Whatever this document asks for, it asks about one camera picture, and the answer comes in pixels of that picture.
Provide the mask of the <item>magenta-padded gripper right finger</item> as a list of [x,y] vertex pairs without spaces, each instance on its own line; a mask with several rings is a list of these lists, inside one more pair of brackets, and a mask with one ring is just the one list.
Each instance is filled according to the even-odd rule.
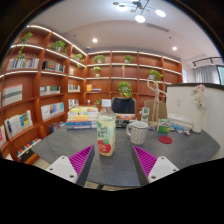
[[138,146],[133,146],[132,157],[141,186],[178,171],[178,168],[165,156],[156,157]]

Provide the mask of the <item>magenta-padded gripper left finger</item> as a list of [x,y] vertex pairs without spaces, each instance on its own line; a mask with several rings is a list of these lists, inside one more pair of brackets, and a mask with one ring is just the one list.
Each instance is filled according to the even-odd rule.
[[83,187],[94,155],[94,146],[88,146],[69,157],[60,156],[47,168],[47,171]]

